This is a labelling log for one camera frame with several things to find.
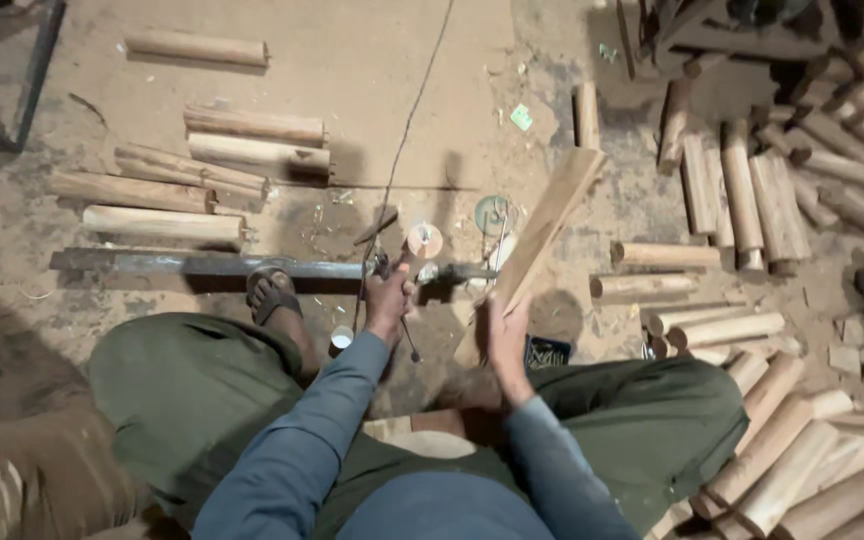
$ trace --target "concrete floor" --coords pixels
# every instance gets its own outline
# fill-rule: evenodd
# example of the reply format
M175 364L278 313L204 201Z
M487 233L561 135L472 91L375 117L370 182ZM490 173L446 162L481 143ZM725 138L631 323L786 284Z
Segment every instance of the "concrete floor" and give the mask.
M215 97L247 110L324 117L333 140L349 143L359 159L370 160L362 166L368 174L381 177L391 166L389 159L402 135L405 114L415 99L447 1L406 7L372 0L367 8L349 8L338 1L315 6L260 0L239 4L232 9L205 0L89 0L69 6L26 151L0 153L0 420L47 411L72 397L87 396L82 367L96 340L123 321L166 312L248 317L241 292L197 292L181 282L60 276L49 271L51 253L68 246L167 245L83 231L78 221L85 203L48 195L45 181L51 171L114 170L111 152L120 141L185 152L183 105ZM463 82L467 95L473 96L469 99L481 105L477 117L469 117L469 125L453 122L423 130L423 122L432 125L439 113L446 115L450 105L439 101L438 108L426 110L425 120L414 126L416 133L439 146L448 145L452 134L471 137L467 131L477 130L473 135L485 138L485 145L477 148L481 151L477 159L486 164L478 178L481 190L393 190L390 202L399 205L400 217L382 234L382 243L387 248L398 246L403 231L428 221L446 236L444 257L480 261L482 237L474 226L473 210L482 196L492 193L508 195L519 205L522 219L517 229L521 230L549 172L574 145L572 89L594 78L600 92L602 145L610 162L594 193L558 236L536 280L530 333L575 344L573 363L639 358L639 313L645 305L593 302L588 278L611 272L613 240L700 241L690 238L678 176L658 177L655 170L666 86L629 79L613 3L511 0L489 5L498 9L488 17L498 21L497 27L508 19L514 35L502 54L481 56L486 63L482 72ZM635 22L638 4L623 6L626 18ZM382 14L381 24L376 24L377 14ZM379 43L365 39L360 45L368 48L363 50L349 46L349 40L361 40L366 32L379 32L387 24L396 28L407 50L391 54L381 39ZM265 39L271 67L257 74L181 62L129 61L116 45L127 30L147 25ZM600 44L619 50L614 63L599 54ZM9 88L22 76L21 64L17 68L16 63L22 62L20 55L0 52L0 66L10 66L13 72L0 74L0 97L12 95ZM434 71L429 88L465 75ZM752 104L768 103L774 88L761 65L723 64L702 78L693 108L715 125L744 114ZM92 103L106 125L70 99L69 92ZM527 131L508 119L520 103L529 107L534 119ZM343 120L346 111L361 116ZM1 117L10 113L0 110ZM488 129L483 127L482 115L493 123ZM415 171L424 165L420 150L414 149L410 161ZM333 161L352 160L351 155L339 148ZM339 166L348 167L349 162ZM351 240L371 221L382 194L376 189L355 190L348 197L352 204L332 202L346 191L278 187L277 195L261 207L245 208L255 231L244 253L359 261L363 249L353 248ZM864 238L825 232L812 233L811 241L816 256L800 268L798 277L777 280L709 272L702 290L689 300L744 298L786 313L790 332L810 350L809 372L802 384L807 390L818 390L838 379L826 366L824 354L834 334L832 320L860 307L848 280L853 266L864 260ZM420 411L445 377L458 372L451 356L473 300L474 295L460 290L450 302L432 300L418 311L410 328L424 362L412 364L408 350L400 348L390 377L376 396L373 417ZM300 301L309 330L325 355L334 326L352 324L354 297L317 292L302 295ZM858 396L857 386L850 390Z

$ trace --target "blue shirt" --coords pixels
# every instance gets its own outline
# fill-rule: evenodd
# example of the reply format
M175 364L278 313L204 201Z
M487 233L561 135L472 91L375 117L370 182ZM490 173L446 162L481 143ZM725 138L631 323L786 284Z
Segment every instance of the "blue shirt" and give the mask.
M389 354L375 335L356 336L288 414L252 439L198 513L193 538L308 537ZM541 398L505 426L533 507L487 478L403 474L363 500L339 537L641 540Z

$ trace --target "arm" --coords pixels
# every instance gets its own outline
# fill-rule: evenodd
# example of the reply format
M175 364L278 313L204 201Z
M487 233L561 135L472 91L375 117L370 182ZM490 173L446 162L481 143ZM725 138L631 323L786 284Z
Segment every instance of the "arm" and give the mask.
M488 363L512 409L505 426L538 515L558 540L587 538L590 531L604 540L641 540L525 375L529 300L504 312L504 304L489 299Z
M369 280L366 331L258 433L198 513L195 538L305 538L358 431L407 312L405 274Z

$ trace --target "person's right hand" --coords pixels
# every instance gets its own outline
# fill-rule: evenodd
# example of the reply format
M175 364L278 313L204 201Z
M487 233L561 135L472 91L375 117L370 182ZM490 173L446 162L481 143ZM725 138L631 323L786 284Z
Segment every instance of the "person's right hand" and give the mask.
M503 315L505 301L495 293L488 295L488 365L495 370L502 394L512 409L536 395L522 361L531 301L532 296L526 295L508 315Z
M402 339L402 317L412 311L409 297L416 285L408 281L409 265L399 264L388 279L372 275L366 281L366 330L392 349Z

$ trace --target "dirt floor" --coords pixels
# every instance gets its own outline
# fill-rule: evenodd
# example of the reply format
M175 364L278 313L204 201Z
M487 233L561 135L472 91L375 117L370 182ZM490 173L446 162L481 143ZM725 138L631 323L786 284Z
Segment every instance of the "dirt floor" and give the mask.
M336 182L369 179L382 185L448 4L72 3L25 152L0 152L0 420L54 409L71 396L86 395L82 373L90 351L123 321L167 312L249 315L241 290L48 270L52 252L70 246L188 247L83 231L79 219L86 203L47 194L52 171L114 173L112 150L126 141L186 153L184 104L218 98L246 110L324 118ZM615 3L471 4L455 1L396 177L471 182L479 189L392 190L390 203L399 207L399 219L382 233L381 243L394 250L404 231L428 222L445 235L444 258L479 262L484 242L474 225L474 207L481 197L497 193L515 203L515 229L521 231L549 173L574 146L573 89L592 78L609 164L594 193L569 218L536 280L530 333L573 343L572 363L640 358L640 313L647 306L593 302L588 280L590 274L612 272L609 247L614 240L704 242L690 238L678 175L656 173L666 85L644 75L630 80ZM638 4L625 3L621 11L630 35L636 36ZM270 67L228 69L128 57L120 51L126 32L146 26L263 39ZM0 103L18 96L27 56L15 51L27 50L33 30L0 20ZM603 45L617 50L614 61L600 53ZM709 125L716 125L745 115L752 104L769 103L775 88L765 66L722 64L702 77L692 105ZM509 120L519 104L529 108L534 120L525 131ZM0 105L0 118L13 113ZM246 215L252 231L243 253L357 262L364 247L353 247L352 240L372 221L382 191L355 189L335 202L348 191L279 185L261 205L222 199L221 210ZM810 240L816 256L799 268L797 277L713 271L689 301L744 299L786 313L790 334L810 351L802 384L817 390L838 377L825 355L834 335L832 321L861 308L849 280L855 265L864 261L864 237L813 231ZM493 240L486 243L491 248ZM413 364L409 350L399 348L372 417L421 411L445 377L459 371L452 353L479 294L460 288L451 300L429 300L418 310L410 328L423 362ZM332 329L353 323L354 296L309 291L300 302L325 357Z

